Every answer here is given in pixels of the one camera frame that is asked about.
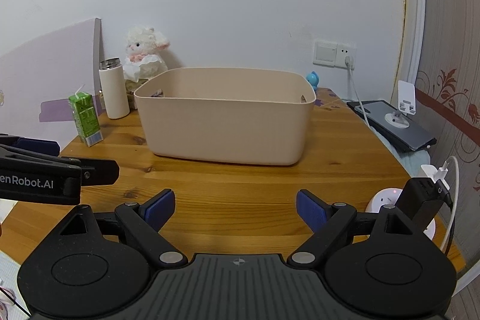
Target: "beige storage box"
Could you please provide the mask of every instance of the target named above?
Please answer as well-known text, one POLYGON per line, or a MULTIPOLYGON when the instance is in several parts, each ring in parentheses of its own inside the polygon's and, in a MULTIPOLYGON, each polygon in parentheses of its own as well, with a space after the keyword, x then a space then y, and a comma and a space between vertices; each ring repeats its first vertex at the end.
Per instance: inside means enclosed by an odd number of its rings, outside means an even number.
POLYGON ((154 154, 246 164, 296 163, 315 103, 301 75, 250 68, 175 68, 134 95, 154 154))

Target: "white cable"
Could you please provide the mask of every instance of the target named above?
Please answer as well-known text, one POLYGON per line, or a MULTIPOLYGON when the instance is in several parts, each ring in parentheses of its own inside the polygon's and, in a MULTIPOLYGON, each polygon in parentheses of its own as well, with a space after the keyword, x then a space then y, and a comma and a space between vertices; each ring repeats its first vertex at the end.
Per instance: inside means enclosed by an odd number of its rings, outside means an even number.
POLYGON ((443 247, 445 247, 445 244, 447 243, 447 240, 448 240, 448 234, 450 233, 450 229, 452 229, 453 219, 455 217, 455 212, 457 211, 457 203, 458 203, 458 181, 460 177, 459 169, 458 169, 458 160, 453 155, 449 156, 447 160, 445 160, 445 163, 443 163, 443 167, 442 167, 443 170, 447 168, 449 160, 453 160, 455 164, 455 195, 453 199, 453 207, 452 207, 452 214, 450 215, 450 221, 448 222, 447 231, 445 232, 445 237, 443 238, 442 245, 440 246, 441 251, 443 251, 443 247))
POLYGON ((358 100, 358 102, 360 104, 360 107, 361 107, 361 110, 363 112, 363 118, 365 119, 365 123, 367 124, 368 129, 371 130, 370 124, 368 123, 368 119, 367 119, 367 113, 365 112, 365 109, 363 108, 363 103, 361 102, 361 100, 360 100, 360 98, 357 94, 357 89, 355 88, 355 82, 353 81, 352 68, 350 66, 350 56, 345 57, 345 64, 346 64, 347 70, 349 71, 350 80, 352 81, 353 91, 355 92, 355 95, 357 96, 357 100, 358 100))

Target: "wood grain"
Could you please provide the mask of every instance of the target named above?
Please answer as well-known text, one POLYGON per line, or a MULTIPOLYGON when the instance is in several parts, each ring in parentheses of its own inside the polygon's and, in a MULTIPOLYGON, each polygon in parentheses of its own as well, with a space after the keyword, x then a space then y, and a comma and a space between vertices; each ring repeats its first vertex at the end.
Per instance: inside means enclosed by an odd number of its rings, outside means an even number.
MULTIPOLYGON (((337 97, 320 102, 325 101, 313 110, 301 160, 289 167, 155 156, 137 112, 119 120, 102 116, 103 142, 88 148, 77 138, 62 154, 115 159, 121 167, 115 185, 83 187, 82 203, 94 211, 111 211, 132 200, 142 203, 172 188, 176 211, 160 233, 189 258, 194 252, 273 252, 286 257, 311 234, 295 210, 298 190, 306 188, 328 203, 347 202, 363 211, 376 192, 402 188, 409 178, 346 105, 337 97)), ((68 210, 17 203, 2 226, 0 249, 22 263, 68 210)), ((444 233, 438 220, 436 243, 444 233)), ((449 257, 457 270, 464 267, 455 245, 449 257)))

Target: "power plug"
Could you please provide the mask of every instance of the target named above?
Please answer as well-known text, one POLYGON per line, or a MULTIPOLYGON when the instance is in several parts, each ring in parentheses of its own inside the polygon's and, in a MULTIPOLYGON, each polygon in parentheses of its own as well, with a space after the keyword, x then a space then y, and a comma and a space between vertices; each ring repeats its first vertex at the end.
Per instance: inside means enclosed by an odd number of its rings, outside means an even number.
POLYGON ((420 166, 417 177, 430 178, 433 183, 437 183, 437 181, 440 179, 447 191, 450 191, 450 186, 448 185, 447 181, 445 181, 445 176, 447 172, 448 169, 444 167, 440 167, 439 169, 437 169, 433 164, 422 164, 420 166))
POLYGON ((355 63, 353 62, 353 57, 350 55, 345 56, 345 65, 349 69, 354 69, 355 63))

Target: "black charger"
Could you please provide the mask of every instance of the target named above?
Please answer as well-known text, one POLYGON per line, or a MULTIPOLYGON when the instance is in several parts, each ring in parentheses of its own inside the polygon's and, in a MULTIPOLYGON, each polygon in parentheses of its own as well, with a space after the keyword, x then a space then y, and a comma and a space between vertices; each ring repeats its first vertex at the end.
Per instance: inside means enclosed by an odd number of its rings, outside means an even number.
POLYGON ((444 202, 451 208, 450 193, 440 179, 434 183, 430 178, 411 178, 395 206, 424 231, 444 202))

